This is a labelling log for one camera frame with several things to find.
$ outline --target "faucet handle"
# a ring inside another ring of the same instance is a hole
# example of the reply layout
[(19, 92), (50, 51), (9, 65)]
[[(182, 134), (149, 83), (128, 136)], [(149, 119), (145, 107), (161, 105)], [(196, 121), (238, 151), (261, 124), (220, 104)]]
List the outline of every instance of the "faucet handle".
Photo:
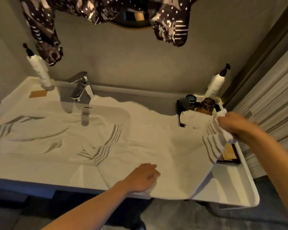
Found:
[(88, 80), (87, 74), (88, 74), (88, 72), (82, 71), (80, 73), (77, 73), (75, 76), (72, 76), (71, 78), (67, 79), (66, 81), (68, 83), (71, 83), (71, 84), (75, 83), (81, 79), (87, 81)]

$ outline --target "lotion bottle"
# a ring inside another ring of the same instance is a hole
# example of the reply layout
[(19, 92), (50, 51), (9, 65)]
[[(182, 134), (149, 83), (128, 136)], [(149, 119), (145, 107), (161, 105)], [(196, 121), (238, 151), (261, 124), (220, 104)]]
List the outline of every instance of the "lotion bottle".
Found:
[(28, 48), (26, 43), (23, 43), (23, 47), (26, 49), (28, 55), (27, 59), (29, 63), (31, 64), (32, 68), (40, 79), (42, 88), (48, 91), (53, 90), (54, 86), (52, 84), (51, 78), (49, 77), (48, 68), (43, 59), (40, 56), (35, 55), (34, 52), (30, 48)]
[(224, 83), (225, 75), (229, 69), (230, 65), (226, 64), (225, 69), (223, 69), (218, 75), (212, 78), (211, 82), (208, 85), (208, 90), (206, 91), (204, 98), (206, 97), (214, 98), (216, 96), (219, 89)]

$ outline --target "black tray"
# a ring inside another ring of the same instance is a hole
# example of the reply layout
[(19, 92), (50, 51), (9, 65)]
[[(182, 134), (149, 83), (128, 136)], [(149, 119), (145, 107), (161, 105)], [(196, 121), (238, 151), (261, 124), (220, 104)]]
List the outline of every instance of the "black tray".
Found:
[[(199, 106), (199, 104), (200, 104), (200, 102), (196, 102), (196, 103), (194, 104), (194, 108), (197, 108), (197, 107)], [(216, 110), (217, 112), (219, 112), (219, 111), (221, 110), (218, 104), (215, 104), (215, 105), (214, 105), (214, 108), (215, 108), (215, 110)], [(184, 111), (184, 108), (182, 108), (182, 107), (179, 105), (179, 100), (177, 100), (177, 103), (176, 103), (176, 111), (177, 111), (177, 114), (178, 114), (179, 125), (180, 125), (181, 127), (184, 127), (185, 125), (180, 122), (180, 114), (181, 114), (181, 112)], [(233, 164), (234, 164), (234, 165), (235, 165), (235, 164), (241, 164), (241, 161), (240, 161), (240, 158), (239, 158), (237, 149), (236, 149), (236, 147), (235, 147), (234, 144), (232, 144), (232, 148), (233, 148), (233, 150), (234, 150), (234, 153), (235, 153), (237, 159), (233, 159), (233, 160), (231, 160), (231, 161), (228, 161), (228, 160), (223, 160), (223, 161), (217, 160), (216, 162), (217, 162), (217, 163), (221, 163), (221, 164), (231, 164), (231, 165), (233, 165)]]

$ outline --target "striped curtain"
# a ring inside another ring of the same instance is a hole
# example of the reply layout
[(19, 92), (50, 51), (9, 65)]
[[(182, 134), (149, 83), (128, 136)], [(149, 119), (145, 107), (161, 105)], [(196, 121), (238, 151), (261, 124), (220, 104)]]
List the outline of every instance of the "striped curtain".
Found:
[[(288, 150), (288, 51), (233, 111), (251, 116)], [(253, 178), (266, 175), (255, 155), (241, 147)]]

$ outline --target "right hand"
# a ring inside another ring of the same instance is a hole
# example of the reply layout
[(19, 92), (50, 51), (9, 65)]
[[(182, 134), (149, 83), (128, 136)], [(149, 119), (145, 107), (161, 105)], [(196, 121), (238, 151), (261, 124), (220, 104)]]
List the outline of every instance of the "right hand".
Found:
[(218, 117), (221, 128), (234, 133), (241, 141), (245, 141), (248, 135), (260, 129), (256, 124), (249, 122), (243, 115), (228, 112), (224, 117)]
[(157, 165), (150, 163), (141, 164), (122, 180), (121, 182), (126, 186), (128, 193), (143, 192), (150, 188), (160, 176), (156, 167)]

